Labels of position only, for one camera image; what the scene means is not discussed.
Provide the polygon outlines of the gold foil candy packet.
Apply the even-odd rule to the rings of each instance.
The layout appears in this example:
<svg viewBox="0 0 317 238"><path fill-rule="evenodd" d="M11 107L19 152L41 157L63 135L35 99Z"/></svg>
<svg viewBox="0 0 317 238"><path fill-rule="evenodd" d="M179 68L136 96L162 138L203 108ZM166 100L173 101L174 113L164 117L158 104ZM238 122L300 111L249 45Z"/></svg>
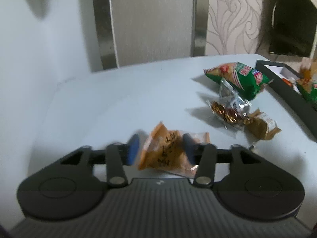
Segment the gold foil candy packet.
<svg viewBox="0 0 317 238"><path fill-rule="evenodd" d="M253 117L248 114L250 104L245 101L233 99L226 104L219 101L208 101L207 103L213 114L226 127L232 126L238 130L242 130L253 122Z"/></svg>

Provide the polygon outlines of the orange snack packet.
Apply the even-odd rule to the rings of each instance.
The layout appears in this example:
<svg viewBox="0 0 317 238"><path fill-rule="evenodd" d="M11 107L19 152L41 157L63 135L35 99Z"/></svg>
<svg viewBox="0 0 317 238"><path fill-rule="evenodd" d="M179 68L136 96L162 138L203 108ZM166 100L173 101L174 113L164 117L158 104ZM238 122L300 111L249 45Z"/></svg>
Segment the orange snack packet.
<svg viewBox="0 0 317 238"><path fill-rule="evenodd" d="M159 122L140 152L138 169L153 168L170 174L194 178L197 165L190 163L183 149L184 131L168 130Z"/></svg>

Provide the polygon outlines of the green prawn cracker bag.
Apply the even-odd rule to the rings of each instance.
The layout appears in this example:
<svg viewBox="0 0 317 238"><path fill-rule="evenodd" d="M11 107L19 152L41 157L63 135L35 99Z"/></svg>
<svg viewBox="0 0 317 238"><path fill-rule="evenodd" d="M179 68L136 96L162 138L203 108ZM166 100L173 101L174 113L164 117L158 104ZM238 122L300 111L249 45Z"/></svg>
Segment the green prawn cracker bag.
<svg viewBox="0 0 317 238"><path fill-rule="evenodd" d="M252 101L272 82L261 71L240 62L224 63L205 69L204 74L218 84L225 79L238 91L240 96L248 101Z"/></svg>
<svg viewBox="0 0 317 238"><path fill-rule="evenodd" d="M317 101L317 82L313 79L298 79L296 85L306 101L316 105Z"/></svg>

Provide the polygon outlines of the brown snack packet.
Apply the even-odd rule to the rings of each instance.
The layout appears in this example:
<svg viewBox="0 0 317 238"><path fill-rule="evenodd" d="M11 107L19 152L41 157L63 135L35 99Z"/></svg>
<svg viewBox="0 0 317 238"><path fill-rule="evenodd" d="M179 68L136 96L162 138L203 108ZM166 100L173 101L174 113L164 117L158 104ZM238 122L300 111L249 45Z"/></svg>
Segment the brown snack packet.
<svg viewBox="0 0 317 238"><path fill-rule="evenodd" d="M272 140L276 134L281 132L277 123L260 109L257 109L248 116L251 122L246 125L246 128L259 140Z"/></svg>

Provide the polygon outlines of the black shallow cardboard box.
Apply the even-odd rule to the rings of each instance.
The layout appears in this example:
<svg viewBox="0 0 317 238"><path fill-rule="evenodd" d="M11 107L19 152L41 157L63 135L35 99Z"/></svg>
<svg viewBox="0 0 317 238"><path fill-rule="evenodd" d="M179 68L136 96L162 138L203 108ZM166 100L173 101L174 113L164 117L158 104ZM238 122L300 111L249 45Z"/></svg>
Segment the black shallow cardboard box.
<svg viewBox="0 0 317 238"><path fill-rule="evenodd" d="M316 140L316 110L300 93L288 86L281 76L283 70L289 71L294 79L299 78L300 74L287 64L264 60L257 60L256 69L272 80L269 86L297 114Z"/></svg>

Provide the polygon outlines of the black wall television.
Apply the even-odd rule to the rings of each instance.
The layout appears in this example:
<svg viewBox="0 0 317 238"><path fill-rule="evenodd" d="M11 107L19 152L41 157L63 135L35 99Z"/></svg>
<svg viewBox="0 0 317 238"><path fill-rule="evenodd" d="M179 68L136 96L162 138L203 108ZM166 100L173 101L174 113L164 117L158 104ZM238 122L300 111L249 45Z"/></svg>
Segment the black wall television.
<svg viewBox="0 0 317 238"><path fill-rule="evenodd" d="M311 0L277 0L272 14L270 54L309 58L316 49L316 6Z"/></svg>

